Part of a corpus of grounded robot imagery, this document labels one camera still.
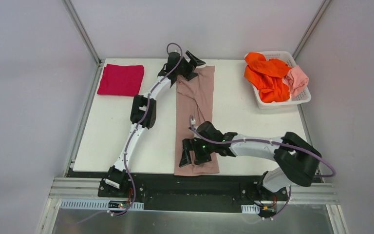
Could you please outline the beige pink printed t-shirt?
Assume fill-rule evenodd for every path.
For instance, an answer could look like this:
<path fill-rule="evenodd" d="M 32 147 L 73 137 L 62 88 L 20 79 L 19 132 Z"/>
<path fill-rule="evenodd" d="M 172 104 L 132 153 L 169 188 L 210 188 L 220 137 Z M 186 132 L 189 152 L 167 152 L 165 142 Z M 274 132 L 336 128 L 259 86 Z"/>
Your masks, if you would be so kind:
<path fill-rule="evenodd" d="M 214 92 L 214 66 L 196 68 L 197 77 L 187 81 L 179 76 L 176 83 L 176 135 L 174 175 L 199 176 L 205 174 L 218 174 L 220 172 L 216 153 L 211 154 L 211 161 L 202 165 L 190 164 L 180 167 L 182 158 L 182 140 L 193 138 L 194 133 L 189 128 L 189 118 L 193 116 L 196 125 L 205 121 L 212 121 L 213 92 Z"/>

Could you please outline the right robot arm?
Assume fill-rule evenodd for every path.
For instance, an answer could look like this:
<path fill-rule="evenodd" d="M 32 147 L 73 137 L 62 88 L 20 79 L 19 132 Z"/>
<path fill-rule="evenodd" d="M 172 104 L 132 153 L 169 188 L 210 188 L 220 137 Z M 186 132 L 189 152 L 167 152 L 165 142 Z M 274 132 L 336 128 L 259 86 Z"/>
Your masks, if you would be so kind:
<path fill-rule="evenodd" d="M 194 137 L 183 139 L 179 167 L 209 163 L 213 153 L 276 162 L 278 167 L 264 172 L 257 182 L 257 194 L 264 200 L 291 184 L 311 186 L 322 158 L 315 148 L 293 132 L 276 138 L 256 138 L 236 132 L 222 133 L 210 121 L 195 126 L 194 120 L 190 121 L 189 129 Z"/>

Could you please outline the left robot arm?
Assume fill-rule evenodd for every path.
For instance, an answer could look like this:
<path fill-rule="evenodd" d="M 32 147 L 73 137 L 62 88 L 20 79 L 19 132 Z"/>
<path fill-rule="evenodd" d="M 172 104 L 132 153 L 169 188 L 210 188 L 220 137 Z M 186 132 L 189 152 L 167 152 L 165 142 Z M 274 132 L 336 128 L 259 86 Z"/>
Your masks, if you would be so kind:
<path fill-rule="evenodd" d="M 117 197 L 124 197 L 129 190 L 136 190 L 135 182 L 131 176 L 132 160 L 141 137 L 155 125 L 158 96 L 168 91 L 179 76 L 187 81 L 198 77 L 195 69 L 204 65 L 206 62 L 197 58 L 190 51 L 186 51 L 185 56 L 177 51 L 168 52 L 167 62 L 159 71 L 152 87 L 133 98 L 129 136 L 117 160 L 100 181 L 99 191 L 101 193 L 111 191 Z"/>

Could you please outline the orange t-shirt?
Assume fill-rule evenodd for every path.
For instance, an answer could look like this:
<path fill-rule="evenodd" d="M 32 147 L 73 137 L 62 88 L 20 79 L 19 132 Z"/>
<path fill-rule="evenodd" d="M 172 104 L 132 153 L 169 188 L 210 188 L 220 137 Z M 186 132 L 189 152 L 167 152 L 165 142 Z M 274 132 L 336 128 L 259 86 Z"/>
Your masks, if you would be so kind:
<path fill-rule="evenodd" d="M 244 60 L 247 63 L 244 78 L 256 87 L 262 102 L 289 100 L 289 86 L 283 82 L 283 78 L 291 70 L 287 63 L 277 58 L 267 60 L 257 52 L 248 53 Z"/>

